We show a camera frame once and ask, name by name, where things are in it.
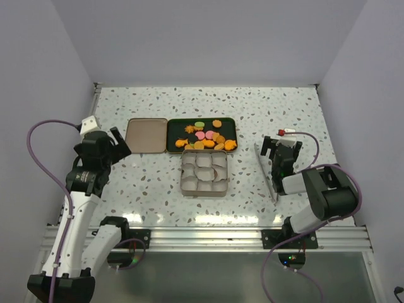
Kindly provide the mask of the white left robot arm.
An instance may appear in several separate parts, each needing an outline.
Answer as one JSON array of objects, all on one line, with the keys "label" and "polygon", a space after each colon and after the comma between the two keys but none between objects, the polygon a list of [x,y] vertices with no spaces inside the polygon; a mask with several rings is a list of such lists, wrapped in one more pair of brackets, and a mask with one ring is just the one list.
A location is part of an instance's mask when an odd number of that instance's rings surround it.
[{"label": "white left robot arm", "polygon": [[39,274],[30,275],[28,290],[40,302],[90,302],[95,275],[112,248],[126,247],[131,232],[126,218],[105,217],[98,235],[85,246],[90,219],[109,181],[112,166],[131,154],[116,127],[82,132],[77,154],[62,185],[61,224],[50,255]]}]

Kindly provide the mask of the green macaron cookie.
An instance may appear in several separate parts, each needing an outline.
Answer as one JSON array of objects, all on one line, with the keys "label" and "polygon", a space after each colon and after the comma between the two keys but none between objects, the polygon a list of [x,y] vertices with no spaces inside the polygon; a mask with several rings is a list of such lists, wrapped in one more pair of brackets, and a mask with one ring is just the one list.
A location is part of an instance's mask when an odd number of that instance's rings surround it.
[{"label": "green macaron cookie", "polygon": [[198,121],[194,124],[193,128],[195,131],[202,131],[204,130],[205,124],[204,122]]}]

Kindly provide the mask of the metal tongs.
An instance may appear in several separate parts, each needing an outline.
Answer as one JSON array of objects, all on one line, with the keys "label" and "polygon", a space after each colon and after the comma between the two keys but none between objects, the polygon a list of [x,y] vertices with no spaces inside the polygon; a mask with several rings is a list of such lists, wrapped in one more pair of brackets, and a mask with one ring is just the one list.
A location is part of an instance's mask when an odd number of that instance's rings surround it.
[{"label": "metal tongs", "polygon": [[259,150],[258,150],[258,145],[257,145],[256,143],[254,143],[254,152],[255,152],[255,155],[256,155],[256,159],[257,159],[257,161],[258,161],[258,165],[259,165],[259,167],[260,167],[260,169],[261,169],[261,172],[262,172],[262,175],[263,175],[263,177],[264,177],[264,181],[265,181],[266,186],[267,186],[267,188],[268,188],[268,191],[269,191],[269,194],[270,194],[271,202],[272,202],[274,205],[276,205],[276,203],[277,203],[277,201],[278,201],[278,194],[277,194],[277,193],[275,192],[275,190],[274,190],[274,187],[273,187],[273,183],[272,183],[270,174],[267,173],[267,171],[265,171],[265,169],[264,169],[264,165],[263,165],[263,163],[261,162],[261,159],[260,159],[260,152],[259,152]]}]

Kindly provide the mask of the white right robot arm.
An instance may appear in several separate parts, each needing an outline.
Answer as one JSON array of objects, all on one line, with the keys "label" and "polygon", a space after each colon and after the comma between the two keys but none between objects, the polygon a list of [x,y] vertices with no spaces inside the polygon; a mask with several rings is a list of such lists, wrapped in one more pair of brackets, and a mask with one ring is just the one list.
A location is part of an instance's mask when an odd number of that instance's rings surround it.
[{"label": "white right robot arm", "polygon": [[316,153],[311,164],[295,171],[294,164],[302,148],[302,142],[295,137],[297,134],[314,137],[305,132],[281,129],[279,139],[264,137],[260,152],[271,162],[266,181],[274,203],[280,196],[300,193],[306,193],[309,200],[307,207],[283,221],[279,232],[267,237],[274,244],[283,243],[291,248],[327,223],[353,216],[362,202],[359,186],[348,172],[338,164],[315,164],[319,156],[317,139],[314,139]]}]

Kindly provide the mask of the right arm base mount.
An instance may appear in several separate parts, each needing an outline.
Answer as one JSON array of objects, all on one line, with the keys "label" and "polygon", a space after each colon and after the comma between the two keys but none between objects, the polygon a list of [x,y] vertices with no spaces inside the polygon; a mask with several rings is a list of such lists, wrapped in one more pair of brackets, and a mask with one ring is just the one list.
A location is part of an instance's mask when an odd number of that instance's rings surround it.
[{"label": "right arm base mount", "polygon": [[261,241],[263,249],[317,249],[319,247],[315,232],[308,235],[298,235],[291,233],[287,235],[281,229],[261,230]]}]

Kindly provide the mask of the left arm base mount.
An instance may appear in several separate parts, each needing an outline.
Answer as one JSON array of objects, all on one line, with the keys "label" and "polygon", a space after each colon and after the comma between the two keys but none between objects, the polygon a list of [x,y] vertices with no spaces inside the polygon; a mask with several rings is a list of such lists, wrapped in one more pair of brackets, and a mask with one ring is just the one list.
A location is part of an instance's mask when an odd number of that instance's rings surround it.
[{"label": "left arm base mount", "polygon": [[[149,249],[151,238],[152,236],[150,229],[129,229],[128,239],[141,240],[145,244],[146,249]],[[139,242],[131,241],[125,244],[124,247],[129,249],[142,249],[143,245]]]}]

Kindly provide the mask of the orange round flower cookie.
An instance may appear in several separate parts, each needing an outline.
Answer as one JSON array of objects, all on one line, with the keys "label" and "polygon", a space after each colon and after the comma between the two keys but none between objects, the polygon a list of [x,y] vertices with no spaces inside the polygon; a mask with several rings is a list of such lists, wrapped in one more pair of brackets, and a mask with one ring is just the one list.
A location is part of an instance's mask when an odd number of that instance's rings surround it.
[{"label": "orange round flower cookie", "polygon": [[220,127],[222,127],[222,122],[220,120],[215,119],[212,121],[212,126],[214,128],[220,128]]}]

